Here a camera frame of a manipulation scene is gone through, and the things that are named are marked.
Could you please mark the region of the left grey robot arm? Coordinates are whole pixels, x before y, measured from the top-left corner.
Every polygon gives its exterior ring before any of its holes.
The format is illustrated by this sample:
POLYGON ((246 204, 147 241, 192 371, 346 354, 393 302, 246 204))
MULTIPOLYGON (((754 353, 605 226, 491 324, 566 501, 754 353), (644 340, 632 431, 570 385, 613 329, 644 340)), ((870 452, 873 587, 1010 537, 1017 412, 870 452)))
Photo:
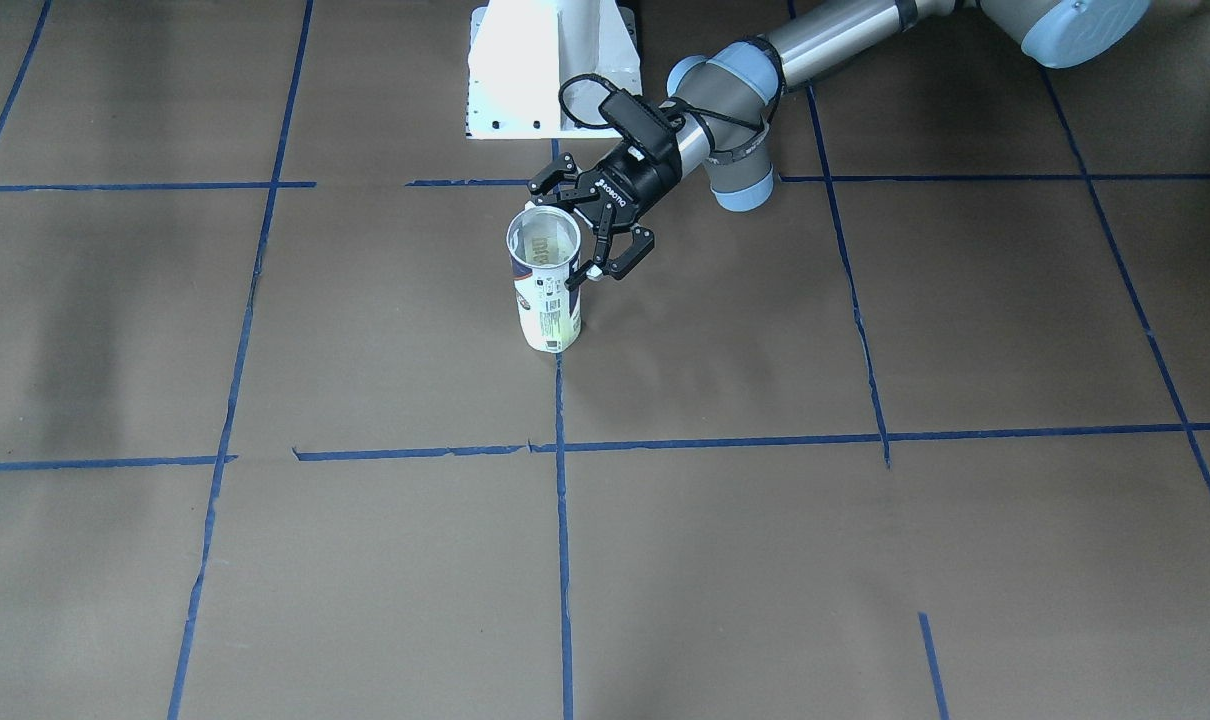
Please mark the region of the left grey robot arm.
POLYGON ((887 38, 960 8, 961 1, 824 1, 718 54, 688 56, 672 68, 659 102, 599 74, 569 77, 560 94, 584 83, 595 91, 590 110, 567 117, 586 128, 613 129, 620 143, 590 169, 563 159, 529 182, 532 205, 580 217, 595 240, 590 260, 570 266, 567 290, 605 275, 624 278, 653 249, 643 214, 698 167, 721 208, 759 208, 774 186, 766 142, 784 96, 887 38))

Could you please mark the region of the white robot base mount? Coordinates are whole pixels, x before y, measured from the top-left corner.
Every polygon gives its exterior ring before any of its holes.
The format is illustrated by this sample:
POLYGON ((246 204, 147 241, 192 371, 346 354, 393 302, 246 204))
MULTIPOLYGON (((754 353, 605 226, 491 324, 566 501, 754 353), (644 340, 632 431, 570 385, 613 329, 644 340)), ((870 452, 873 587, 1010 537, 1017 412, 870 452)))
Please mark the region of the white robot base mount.
POLYGON ((617 138, 600 128, 597 74, 641 94, 633 1, 489 1, 471 13, 465 136, 472 140, 617 138))

